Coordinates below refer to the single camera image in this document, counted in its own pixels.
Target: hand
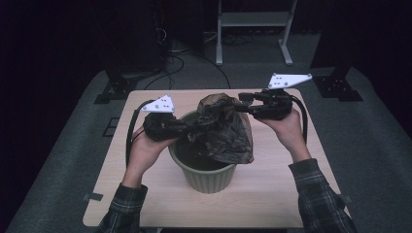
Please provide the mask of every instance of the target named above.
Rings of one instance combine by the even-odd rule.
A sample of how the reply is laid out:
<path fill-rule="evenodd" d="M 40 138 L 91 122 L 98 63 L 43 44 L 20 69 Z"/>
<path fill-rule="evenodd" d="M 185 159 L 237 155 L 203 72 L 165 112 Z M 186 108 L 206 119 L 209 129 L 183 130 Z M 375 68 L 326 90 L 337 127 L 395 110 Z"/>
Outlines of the hand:
<path fill-rule="evenodd" d="M 302 136 L 300 115 L 295 109 L 282 120 L 258 119 L 260 122 L 272 128 L 279 141 L 291 153 L 293 162 L 311 158 Z"/>
<path fill-rule="evenodd" d="M 133 188 L 140 187 L 143 174 L 155 164 L 160 153 L 165 148 L 178 140 L 176 138 L 156 142 L 142 131 L 143 127 L 140 127 L 133 133 L 133 138 L 136 136 L 137 138 L 133 141 L 129 163 L 124 173 L 123 181 L 121 182 L 124 186 Z"/>

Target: gray carpet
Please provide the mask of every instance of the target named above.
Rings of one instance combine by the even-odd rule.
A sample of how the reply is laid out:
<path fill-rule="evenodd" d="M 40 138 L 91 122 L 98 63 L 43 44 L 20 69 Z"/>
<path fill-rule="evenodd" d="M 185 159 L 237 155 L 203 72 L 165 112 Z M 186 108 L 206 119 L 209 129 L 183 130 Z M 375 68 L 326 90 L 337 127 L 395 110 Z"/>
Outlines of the gray carpet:
<path fill-rule="evenodd" d="M 330 73 L 330 69 L 309 69 L 319 35 L 290 36 L 292 67 L 284 64 L 274 37 L 279 36 L 255 36 L 244 46 L 223 47 L 221 68 L 232 88 L 264 88 L 274 72 Z M 185 66 L 172 75 L 172 89 L 227 88 L 215 66 L 190 53 L 179 55 Z M 206 46 L 205 55 L 214 60 L 215 48 Z M 169 58 L 167 69 L 173 72 L 180 65 L 179 59 Z M 140 81 L 136 89 L 153 79 Z M 352 69 L 347 80 L 363 102 L 323 99 L 312 81 L 295 88 L 302 93 L 342 193 L 353 200 L 348 208 L 359 232 L 410 232 L 412 141 L 363 74 Z M 83 197 L 92 192 L 111 143 L 111 138 L 102 137 L 103 131 L 111 117 L 120 117 L 125 103 L 93 104 L 107 81 L 102 71 L 87 87 L 7 232 L 93 231 L 83 225 L 87 204 Z M 164 78 L 149 89 L 169 85 Z"/>

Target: wooden table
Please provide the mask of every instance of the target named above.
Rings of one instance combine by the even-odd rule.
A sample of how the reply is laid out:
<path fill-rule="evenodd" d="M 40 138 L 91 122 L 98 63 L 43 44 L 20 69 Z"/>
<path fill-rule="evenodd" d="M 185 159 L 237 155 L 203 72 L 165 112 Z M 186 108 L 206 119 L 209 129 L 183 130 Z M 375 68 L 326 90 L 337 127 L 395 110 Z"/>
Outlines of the wooden table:
<path fill-rule="evenodd" d="M 96 226 L 107 213 L 125 171 L 125 138 L 133 111 L 146 100 L 170 94 L 175 116 L 195 110 L 203 97 L 226 93 L 237 97 L 240 92 L 260 89 L 196 89 L 196 90 L 136 90 L 130 93 L 121 114 L 112 144 L 98 177 L 94 193 L 103 194 L 101 201 L 90 200 L 84 224 Z M 286 89 L 302 100 L 296 89 Z M 136 128 L 147 113 L 141 112 Z M 254 138 L 255 161 L 237 165 L 229 186 L 221 192 L 204 194 L 189 186 L 183 171 L 164 150 L 157 163 L 143 178 L 149 192 L 141 213 L 142 227 L 219 227 L 219 228 L 296 228 L 302 227 L 297 208 L 297 192 L 288 165 L 288 151 L 275 133 L 249 116 Z M 309 116 L 308 149 L 317 158 L 330 186 L 339 193 L 324 150 Z"/>

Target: white tracker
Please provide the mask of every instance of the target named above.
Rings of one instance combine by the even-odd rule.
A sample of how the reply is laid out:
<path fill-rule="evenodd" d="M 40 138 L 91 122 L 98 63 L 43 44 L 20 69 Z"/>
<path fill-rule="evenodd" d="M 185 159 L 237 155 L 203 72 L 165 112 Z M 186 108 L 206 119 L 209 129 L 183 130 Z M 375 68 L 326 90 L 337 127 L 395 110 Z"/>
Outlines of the white tracker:
<path fill-rule="evenodd" d="M 283 74 L 273 74 L 270 80 L 269 89 L 279 89 L 288 88 L 298 83 L 303 83 L 305 81 L 311 80 L 312 75 L 283 75 Z"/>
<path fill-rule="evenodd" d="M 145 105 L 142 108 L 142 111 L 151 113 L 174 113 L 175 106 L 173 105 L 173 101 L 172 98 L 170 98 L 170 95 L 165 95 L 153 101 L 152 103 Z"/>

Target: trash bag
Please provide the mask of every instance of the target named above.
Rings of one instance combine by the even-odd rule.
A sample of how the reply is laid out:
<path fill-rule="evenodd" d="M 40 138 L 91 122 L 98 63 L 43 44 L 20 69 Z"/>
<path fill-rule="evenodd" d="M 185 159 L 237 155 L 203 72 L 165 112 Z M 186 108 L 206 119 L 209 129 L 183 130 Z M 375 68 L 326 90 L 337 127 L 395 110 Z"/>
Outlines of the trash bag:
<path fill-rule="evenodd" d="M 252 128 L 245 113 L 234 111 L 239 102 L 225 93 L 203 98 L 198 106 L 195 130 L 188 133 L 189 141 L 204 145 L 200 154 L 230 164 L 254 161 Z"/>

